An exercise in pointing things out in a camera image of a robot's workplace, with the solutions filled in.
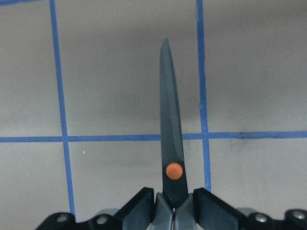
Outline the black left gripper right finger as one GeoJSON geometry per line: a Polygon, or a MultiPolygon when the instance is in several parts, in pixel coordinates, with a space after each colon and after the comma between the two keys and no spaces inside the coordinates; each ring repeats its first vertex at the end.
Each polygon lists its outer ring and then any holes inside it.
{"type": "Polygon", "coordinates": [[[204,188],[195,189],[196,222],[205,230],[305,230],[307,211],[289,209],[283,219],[248,207],[234,208],[204,188]]]}

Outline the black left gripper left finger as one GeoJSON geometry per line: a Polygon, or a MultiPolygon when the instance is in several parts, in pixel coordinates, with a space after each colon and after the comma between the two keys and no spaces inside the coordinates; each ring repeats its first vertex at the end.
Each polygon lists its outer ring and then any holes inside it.
{"type": "Polygon", "coordinates": [[[38,230],[145,230],[153,219],[154,190],[142,188],[114,215],[98,214],[77,222],[72,213],[58,212],[48,216],[38,230]]]}

